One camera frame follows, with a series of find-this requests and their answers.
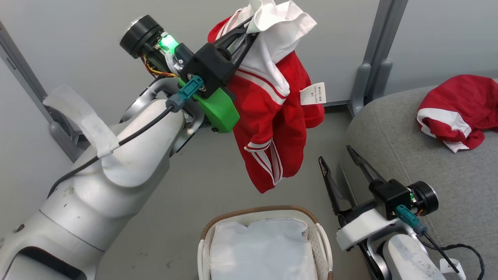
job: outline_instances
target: gray fabric upholstery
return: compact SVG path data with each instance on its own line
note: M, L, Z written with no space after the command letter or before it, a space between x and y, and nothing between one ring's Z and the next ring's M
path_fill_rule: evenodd
M415 120L434 87L389 95L371 102L353 119L346 144L356 149L386 179L403 184L425 181L437 192L439 210L423 222L439 244L476 248L486 263L485 279L498 279L498 133L486 132L474 150L451 152L423 134ZM340 167L359 203L372 199L368 184L346 151ZM447 251L460 260L467 279L476 279L478 258L468 249ZM441 256L429 252L439 266Z

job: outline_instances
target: gray wall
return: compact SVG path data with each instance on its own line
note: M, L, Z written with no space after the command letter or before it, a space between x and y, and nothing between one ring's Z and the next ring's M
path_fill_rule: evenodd
M385 93L459 74L498 77L498 1L410 0L389 53Z
M48 122L0 59L0 237L43 203L71 161Z
M348 100L361 65L378 0L304 1L318 22L298 46L327 100ZM47 92L71 85L107 123L117 122L151 77L119 47L128 24L152 15L197 50L208 32L248 0L2 0L0 19Z

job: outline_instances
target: white cloth in basket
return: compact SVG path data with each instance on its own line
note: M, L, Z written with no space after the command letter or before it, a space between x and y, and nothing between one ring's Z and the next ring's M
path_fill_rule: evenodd
M211 280L316 280L308 226L296 219L238 222L215 228Z

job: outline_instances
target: laundry basket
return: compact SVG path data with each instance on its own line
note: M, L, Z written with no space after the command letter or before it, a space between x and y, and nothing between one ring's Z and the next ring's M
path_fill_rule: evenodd
M254 221L282 218L294 218L308 225L308 240L311 242L318 280L332 280L334 278L332 274L332 251L327 234L310 211L299 206L290 205L240 210L218 216L209 222L202 232L201 242L197 250L199 280L211 280L209 253L217 224L238 222L247 226Z

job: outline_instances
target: green light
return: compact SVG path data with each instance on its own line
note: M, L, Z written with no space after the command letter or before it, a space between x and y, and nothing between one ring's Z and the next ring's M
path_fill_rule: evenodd
M159 47L164 51L171 51L171 54L175 53L176 46L178 46L178 42L171 35L166 35L159 41Z

